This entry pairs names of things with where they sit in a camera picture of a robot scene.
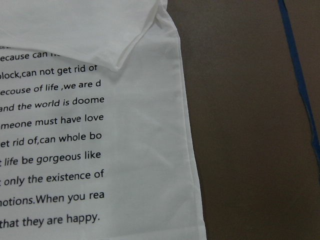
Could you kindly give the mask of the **white long-sleeve printed shirt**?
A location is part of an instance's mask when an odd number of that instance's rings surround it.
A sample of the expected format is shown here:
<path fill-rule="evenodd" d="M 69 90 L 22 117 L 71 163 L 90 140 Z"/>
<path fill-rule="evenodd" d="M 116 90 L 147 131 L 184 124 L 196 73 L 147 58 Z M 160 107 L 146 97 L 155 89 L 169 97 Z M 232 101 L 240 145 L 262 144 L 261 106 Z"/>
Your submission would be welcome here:
<path fill-rule="evenodd" d="M 1 239 L 206 239 L 167 6 L 1 1 Z"/>

